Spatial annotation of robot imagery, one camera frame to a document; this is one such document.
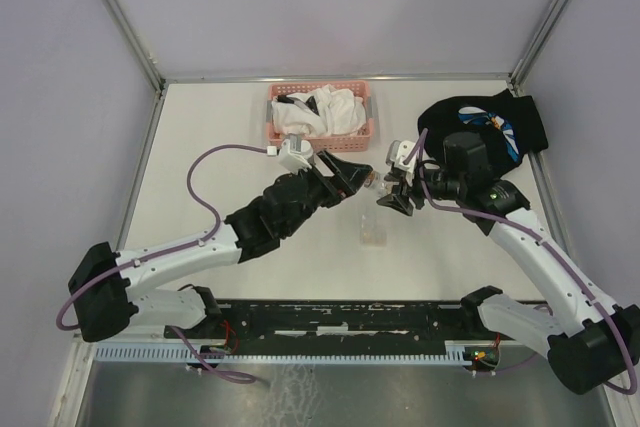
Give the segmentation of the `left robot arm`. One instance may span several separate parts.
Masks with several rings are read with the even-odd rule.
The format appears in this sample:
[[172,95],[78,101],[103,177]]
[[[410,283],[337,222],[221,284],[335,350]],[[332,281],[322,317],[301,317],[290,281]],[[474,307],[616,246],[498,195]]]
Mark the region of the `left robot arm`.
[[210,289],[169,291],[165,284],[278,249],[318,209],[354,196],[373,171],[327,151],[317,157],[329,175],[312,164],[281,175],[247,206],[217,217],[212,228],[198,234],[139,250],[115,251],[107,242],[91,246],[68,282],[64,305],[74,310],[82,339],[100,342],[140,326],[215,334],[221,313]]

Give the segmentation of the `clear pill bottle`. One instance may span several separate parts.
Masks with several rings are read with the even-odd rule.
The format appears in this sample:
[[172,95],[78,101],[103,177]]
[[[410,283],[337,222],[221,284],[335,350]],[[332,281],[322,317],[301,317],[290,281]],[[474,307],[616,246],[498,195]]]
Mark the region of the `clear pill bottle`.
[[363,187],[370,192],[376,200],[382,199],[392,193],[395,183],[387,181],[383,174],[372,171],[365,180]]

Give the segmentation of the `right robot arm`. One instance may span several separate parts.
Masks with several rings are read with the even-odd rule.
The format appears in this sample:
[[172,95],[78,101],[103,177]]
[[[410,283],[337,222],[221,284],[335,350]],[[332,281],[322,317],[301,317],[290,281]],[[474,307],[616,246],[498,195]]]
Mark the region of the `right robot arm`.
[[636,394],[638,306],[621,307],[577,267],[522,192],[494,172],[478,134],[447,136],[441,163],[426,158],[424,144],[420,137],[390,145],[379,205],[407,216],[424,205],[462,215],[516,262],[550,310],[543,314],[485,287],[464,299],[463,333],[481,338],[492,331],[523,344],[573,393],[605,385]]

